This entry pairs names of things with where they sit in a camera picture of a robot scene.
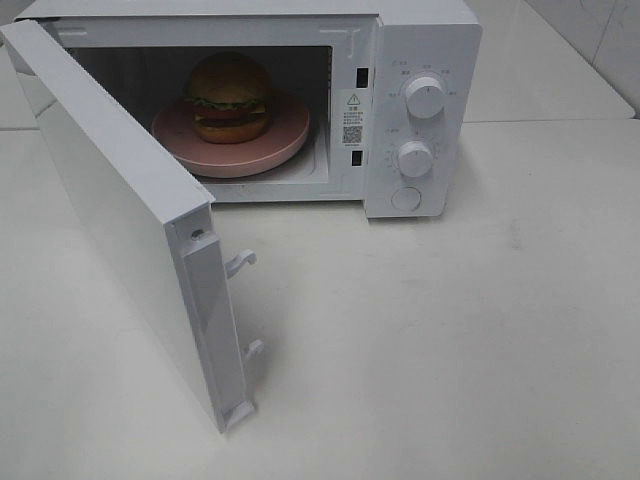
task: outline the warning label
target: warning label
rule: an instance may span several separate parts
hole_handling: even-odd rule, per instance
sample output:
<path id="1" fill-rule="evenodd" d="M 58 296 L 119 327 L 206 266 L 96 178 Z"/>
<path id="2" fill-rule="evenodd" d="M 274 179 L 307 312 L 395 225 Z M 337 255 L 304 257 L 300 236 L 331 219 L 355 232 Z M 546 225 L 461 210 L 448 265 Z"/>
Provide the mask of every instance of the warning label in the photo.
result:
<path id="1" fill-rule="evenodd" d="M 371 100 L 366 91 L 342 90 L 337 111 L 342 121 L 342 143 L 348 147 L 359 147 L 364 143 L 366 122 Z"/>

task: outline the burger patty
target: burger patty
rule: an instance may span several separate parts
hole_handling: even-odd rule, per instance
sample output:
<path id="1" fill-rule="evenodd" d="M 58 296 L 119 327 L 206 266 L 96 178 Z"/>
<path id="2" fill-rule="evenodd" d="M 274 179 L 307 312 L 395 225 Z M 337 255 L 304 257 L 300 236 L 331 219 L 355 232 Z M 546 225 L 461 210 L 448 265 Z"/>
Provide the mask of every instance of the burger patty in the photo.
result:
<path id="1" fill-rule="evenodd" d="M 246 123 L 251 123 L 255 120 L 264 117 L 266 112 L 262 113 L 249 113 L 241 118 L 227 118 L 227 119 L 215 119 L 215 118 L 204 118 L 196 116 L 194 121 L 202 126 L 202 127 L 215 127 L 215 128 L 224 128 L 224 127 L 239 127 Z"/>

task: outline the round button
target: round button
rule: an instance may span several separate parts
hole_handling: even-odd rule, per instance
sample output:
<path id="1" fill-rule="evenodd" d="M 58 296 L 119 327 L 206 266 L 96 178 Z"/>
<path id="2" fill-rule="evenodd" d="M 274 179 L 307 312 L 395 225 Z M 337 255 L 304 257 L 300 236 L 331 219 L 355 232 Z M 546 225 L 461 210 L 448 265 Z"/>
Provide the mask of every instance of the round button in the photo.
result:
<path id="1" fill-rule="evenodd" d="M 433 167 L 433 154 L 424 142 L 407 142 L 398 150 L 398 168 L 405 177 L 426 175 Z"/>
<path id="2" fill-rule="evenodd" d="M 391 204 L 398 210 L 404 210 L 405 212 L 418 208 L 421 201 L 422 195 L 420 191 L 411 187 L 401 188 L 391 197 Z"/>
<path id="3" fill-rule="evenodd" d="M 445 93 L 440 80 L 431 75 L 413 79 L 405 90 L 407 109 L 417 118 L 431 118 L 444 107 Z"/>

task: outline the qr code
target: qr code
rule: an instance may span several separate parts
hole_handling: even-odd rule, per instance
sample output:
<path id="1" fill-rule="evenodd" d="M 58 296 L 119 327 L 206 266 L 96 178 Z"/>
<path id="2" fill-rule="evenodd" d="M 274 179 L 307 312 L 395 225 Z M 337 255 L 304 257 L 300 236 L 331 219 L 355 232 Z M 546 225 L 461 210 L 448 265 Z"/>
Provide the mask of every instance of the qr code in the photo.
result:
<path id="1" fill-rule="evenodd" d="M 362 126 L 344 127 L 342 129 L 342 143 L 362 143 Z"/>

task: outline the tomato slice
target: tomato slice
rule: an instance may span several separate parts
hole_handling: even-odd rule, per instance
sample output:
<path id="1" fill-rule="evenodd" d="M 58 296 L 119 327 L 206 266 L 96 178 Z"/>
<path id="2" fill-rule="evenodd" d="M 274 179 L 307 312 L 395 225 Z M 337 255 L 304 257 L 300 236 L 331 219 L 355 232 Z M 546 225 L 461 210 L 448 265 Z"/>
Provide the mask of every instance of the tomato slice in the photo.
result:
<path id="1" fill-rule="evenodd" d="M 213 107 L 205 107 L 202 105 L 193 105 L 193 113 L 204 118 L 213 118 L 215 120 L 226 120 L 230 118 L 242 118 L 247 115 L 254 107 L 237 108 L 235 110 L 218 110 Z"/>

